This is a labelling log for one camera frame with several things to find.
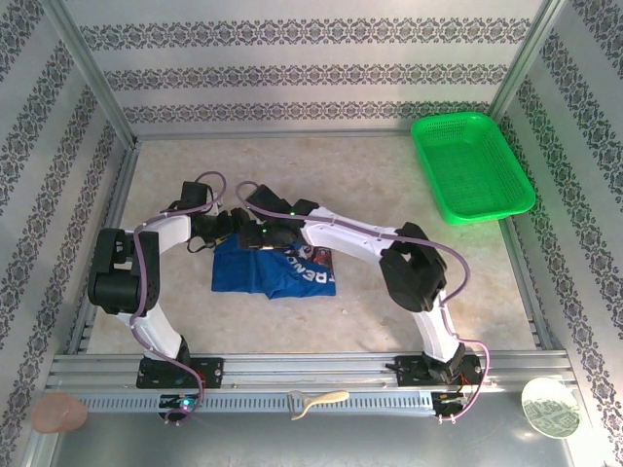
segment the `green tray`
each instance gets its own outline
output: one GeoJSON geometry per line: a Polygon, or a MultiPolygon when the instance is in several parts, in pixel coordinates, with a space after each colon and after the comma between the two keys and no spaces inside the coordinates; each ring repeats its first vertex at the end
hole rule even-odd
{"type": "Polygon", "coordinates": [[[448,224],[503,219],[534,206],[530,181],[488,116],[426,117],[414,123],[411,136],[448,224]]]}

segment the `patterned wallpaper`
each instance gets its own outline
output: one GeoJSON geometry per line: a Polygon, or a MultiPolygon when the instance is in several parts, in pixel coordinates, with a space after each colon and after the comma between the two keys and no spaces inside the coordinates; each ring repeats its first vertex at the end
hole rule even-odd
{"type": "Polygon", "coordinates": [[[66,3],[149,136],[404,129],[482,111],[541,1],[66,3]]]}
{"type": "Polygon", "coordinates": [[[126,153],[36,0],[0,0],[0,466],[64,349],[126,153]]]}
{"type": "Polygon", "coordinates": [[[623,1],[571,1],[502,130],[537,191],[514,219],[607,465],[623,465],[623,1]]]}

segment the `beige floor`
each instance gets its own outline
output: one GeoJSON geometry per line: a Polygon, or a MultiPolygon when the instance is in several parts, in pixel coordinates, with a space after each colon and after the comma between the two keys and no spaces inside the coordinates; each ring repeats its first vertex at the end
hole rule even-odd
{"type": "MultiPolygon", "coordinates": [[[[472,266],[467,290],[450,303],[458,332],[493,349],[534,348],[497,223],[445,224],[414,151],[408,137],[147,142],[122,227],[133,229],[164,209],[179,198],[184,180],[210,169],[222,171],[230,183],[225,208],[238,206],[234,185],[252,179],[291,202],[315,200],[370,224],[414,222],[472,266]]],[[[462,268],[446,260],[454,289],[462,268]]],[[[211,252],[191,255],[178,245],[161,260],[161,304],[193,352],[421,350],[411,314],[388,296],[379,270],[340,253],[334,264],[337,297],[269,301],[263,295],[210,292],[211,252]]],[[[89,353],[140,351],[124,325],[98,312],[89,353]]]]}

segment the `plate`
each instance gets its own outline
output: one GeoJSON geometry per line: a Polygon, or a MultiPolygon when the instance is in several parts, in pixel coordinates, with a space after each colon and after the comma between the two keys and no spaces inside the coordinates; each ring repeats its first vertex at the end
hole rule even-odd
{"type": "Polygon", "coordinates": [[[573,394],[549,377],[538,377],[526,384],[522,408],[532,428],[550,438],[562,440],[580,426],[580,406],[573,394]]]}

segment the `mounting plate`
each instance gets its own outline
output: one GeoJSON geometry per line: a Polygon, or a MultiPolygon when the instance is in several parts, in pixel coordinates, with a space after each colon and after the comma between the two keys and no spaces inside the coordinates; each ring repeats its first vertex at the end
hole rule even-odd
{"type": "MultiPolygon", "coordinates": [[[[428,369],[422,355],[397,355],[394,357],[394,364],[386,366],[396,372],[398,387],[439,385],[439,381],[428,375],[428,369]]],[[[470,384],[479,384],[482,381],[482,371],[476,371],[476,369],[480,369],[480,359],[477,355],[465,355],[458,368],[458,376],[449,385],[462,386],[463,381],[460,374],[463,374],[470,384]]]]}
{"type": "MultiPolygon", "coordinates": [[[[220,389],[224,360],[215,357],[191,358],[191,368],[200,374],[205,389],[220,389]]],[[[138,368],[139,389],[197,389],[195,379],[180,368],[163,361],[143,358],[138,368]]]]}

